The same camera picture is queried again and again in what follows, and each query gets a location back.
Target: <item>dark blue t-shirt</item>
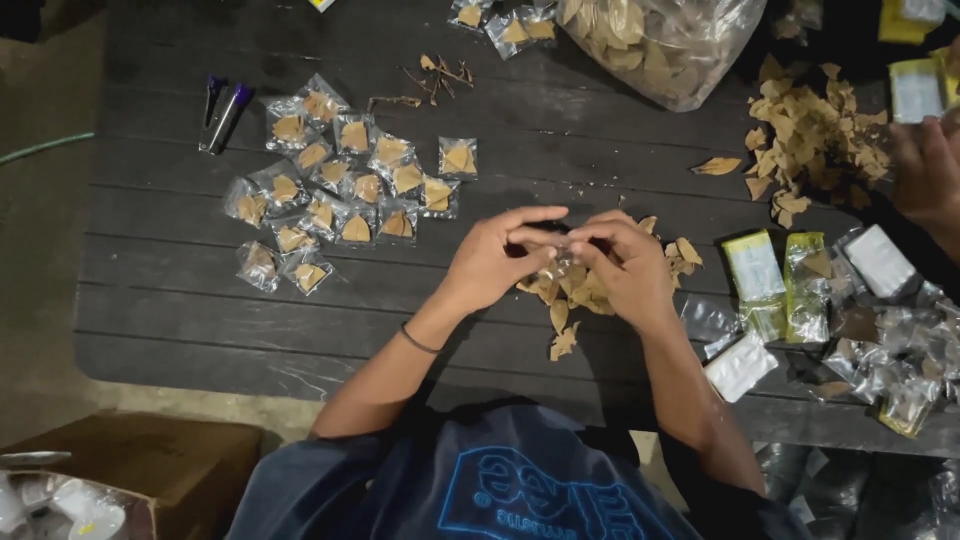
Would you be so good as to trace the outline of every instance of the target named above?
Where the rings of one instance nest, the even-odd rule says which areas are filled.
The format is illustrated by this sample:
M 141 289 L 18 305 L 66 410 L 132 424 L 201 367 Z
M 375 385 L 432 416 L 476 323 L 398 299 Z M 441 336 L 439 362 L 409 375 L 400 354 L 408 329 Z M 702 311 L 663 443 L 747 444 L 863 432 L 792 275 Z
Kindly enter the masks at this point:
M 701 520 L 698 532 L 636 467 L 587 446 L 582 426 L 542 406 L 504 406 L 435 428 L 416 422 L 408 415 L 393 432 L 300 441 L 267 455 L 228 540 L 714 535 L 704 528 L 724 538 L 808 537 L 783 506 L 725 484 L 704 493 L 718 505 L 712 521 L 726 526 Z

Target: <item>printed logo on shirt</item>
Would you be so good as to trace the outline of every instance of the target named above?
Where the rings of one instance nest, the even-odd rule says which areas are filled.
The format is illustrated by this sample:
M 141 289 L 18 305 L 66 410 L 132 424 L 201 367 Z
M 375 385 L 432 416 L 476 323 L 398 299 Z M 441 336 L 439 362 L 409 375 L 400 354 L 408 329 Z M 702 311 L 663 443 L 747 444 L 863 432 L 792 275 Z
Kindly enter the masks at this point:
M 559 482 L 507 447 L 457 457 L 437 528 L 497 540 L 672 538 L 627 486 Z

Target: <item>dark wooden table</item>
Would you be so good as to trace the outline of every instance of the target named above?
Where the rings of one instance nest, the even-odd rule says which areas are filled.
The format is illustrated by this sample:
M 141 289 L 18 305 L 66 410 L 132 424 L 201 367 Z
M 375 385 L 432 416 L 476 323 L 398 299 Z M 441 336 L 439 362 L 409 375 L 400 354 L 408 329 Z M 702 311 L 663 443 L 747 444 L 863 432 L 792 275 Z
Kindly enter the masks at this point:
M 689 238 L 705 268 L 686 292 L 729 302 L 719 239 L 771 227 L 743 176 L 697 177 L 688 167 L 744 157 L 756 125 L 756 86 L 727 77 L 696 111 L 659 110 L 604 72 L 566 36 L 556 49 L 502 61 L 485 37 L 451 29 L 448 0 L 338 0 L 324 14 L 306 0 L 113 1 L 109 6 L 98 161 L 90 187 L 78 285 L 76 360 L 98 380 L 321 400 L 381 347 L 444 275 L 477 219 L 532 204 L 571 208 L 575 226 L 616 207 L 660 217 L 657 232 Z M 479 179 L 460 218 L 424 220 L 416 248 L 324 248 L 347 282 L 309 297 L 285 282 L 261 293 L 234 277 L 234 250 L 265 238 L 220 212 L 237 175 L 278 159 L 264 151 L 262 107 L 250 106 L 223 155 L 197 150 L 207 74 L 290 94 L 320 72 L 357 108 L 373 95 L 417 95 L 397 69 L 421 52 L 464 60 L 474 89 L 439 107 L 377 106 L 383 129 L 412 140 L 435 172 L 437 136 L 479 139 Z M 883 107 L 882 86 L 858 90 L 861 110 Z M 858 224 L 826 206 L 797 229 L 835 239 Z M 584 309 L 574 353 L 547 360 L 546 307 L 511 292 L 458 332 L 429 403 L 440 409 L 529 396 L 591 425 L 654 426 L 639 343 L 618 319 Z M 735 411 L 754 440 L 914 454 L 960 455 L 955 414 L 934 414 L 911 441 L 855 402 L 821 404 L 792 381 L 797 348 L 773 344 L 780 369 Z

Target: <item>cardboard box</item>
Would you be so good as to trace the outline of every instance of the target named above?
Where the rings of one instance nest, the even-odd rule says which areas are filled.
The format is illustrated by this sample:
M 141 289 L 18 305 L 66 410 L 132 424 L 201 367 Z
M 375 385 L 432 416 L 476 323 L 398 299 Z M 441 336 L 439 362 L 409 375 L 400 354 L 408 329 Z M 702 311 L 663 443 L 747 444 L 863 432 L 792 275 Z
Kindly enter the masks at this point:
M 0 450 L 0 470 L 56 473 L 126 492 L 157 540 L 226 531 L 260 457 L 263 432 L 238 424 L 100 411 Z M 67 452 L 61 460 L 8 454 Z

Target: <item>black wristband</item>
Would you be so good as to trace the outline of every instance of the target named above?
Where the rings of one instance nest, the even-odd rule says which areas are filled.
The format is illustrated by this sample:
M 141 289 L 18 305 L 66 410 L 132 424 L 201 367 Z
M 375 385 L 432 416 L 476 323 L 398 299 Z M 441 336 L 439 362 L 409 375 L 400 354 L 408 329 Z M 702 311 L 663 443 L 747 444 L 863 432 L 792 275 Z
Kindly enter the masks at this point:
M 424 351 L 425 353 L 428 353 L 430 355 L 438 355 L 444 351 L 443 349 L 431 349 L 426 345 L 419 343 L 419 341 L 411 337 L 410 333 L 407 332 L 407 321 L 400 323 L 400 333 L 403 334 L 403 337 L 407 338 L 407 341 L 409 341 L 411 345 L 420 349 L 421 351 Z

